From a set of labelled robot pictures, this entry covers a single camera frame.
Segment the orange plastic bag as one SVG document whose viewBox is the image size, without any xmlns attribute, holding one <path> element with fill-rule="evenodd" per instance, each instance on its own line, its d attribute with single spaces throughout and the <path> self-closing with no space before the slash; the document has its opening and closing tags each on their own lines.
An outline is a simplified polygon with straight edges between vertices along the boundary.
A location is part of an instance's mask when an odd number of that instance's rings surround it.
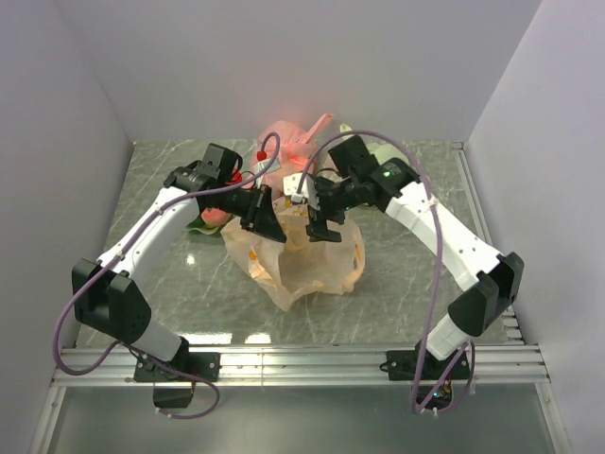
<svg viewBox="0 0 605 454">
<path fill-rule="evenodd" d="M 354 290 L 365 269 L 365 245 L 355 222 L 329 224 L 341 235 L 339 242 L 312 242 L 305 228 L 304 205 L 285 198 L 273 203 L 287 242 L 279 243 L 243 230 L 233 219 L 221 235 L 230 257 L 272 302 L 284 311 L 313 292 L 342 295 Z"/>
</svg>

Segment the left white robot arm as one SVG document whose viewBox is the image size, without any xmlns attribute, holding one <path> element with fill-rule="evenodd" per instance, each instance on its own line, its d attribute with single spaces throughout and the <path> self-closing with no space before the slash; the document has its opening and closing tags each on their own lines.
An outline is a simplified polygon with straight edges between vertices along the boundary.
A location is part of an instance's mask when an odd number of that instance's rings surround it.
<svg viewBox="0 0 605 454">
<path fill-rule="evenodd" d="M 209 208 L 239 218 L 245 231 L 286 240 L 271 188 L 262 182 L 267 168 L 260 166 L 255 175 L 237 182 L 242 163 L 238 153 L 209 145 L 202 159 L 169 173 L 145 214 L 113 247 L 95 261 L 80 260 L 72 270 L 76 319 L 155 357 L 167 379 L 186 376 L 191 358 L 182 351 L 183 338 L 154 321 L 141 290 L 164 251 Z"/>
</svg>

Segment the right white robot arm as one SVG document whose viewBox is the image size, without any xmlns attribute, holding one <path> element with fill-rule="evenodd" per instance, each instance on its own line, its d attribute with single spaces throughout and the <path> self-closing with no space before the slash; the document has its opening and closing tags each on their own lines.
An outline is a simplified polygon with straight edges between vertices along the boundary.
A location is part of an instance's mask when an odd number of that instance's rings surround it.
<svg viewBox="0 0 605 454">
<path fill-rule="evenodd" d="M 425 349 L 416 355 L 420 373 L 437 377 L 459 347 L 480 337 L 516 301 L 525 264 L 517 253 L 503 254 L 483 241 L 445 208 L 404 145 L 388 139 L 397 153 L 380 160 L 368 151 L 364 136 L 363 130 L 341 132 L 321 145 L 341 181 L 330 183 L 305 169 L 284 179 L 294 185 L 288 196 L 307 203 L 312 240 L 338 242 L 328 221 L 342 222 L 346 210 L 368 204 L 416 236 L 436 256 L 437 271 L 449 270 L 462 293 L 437 324 L 425 325 Z"/>
</svg>

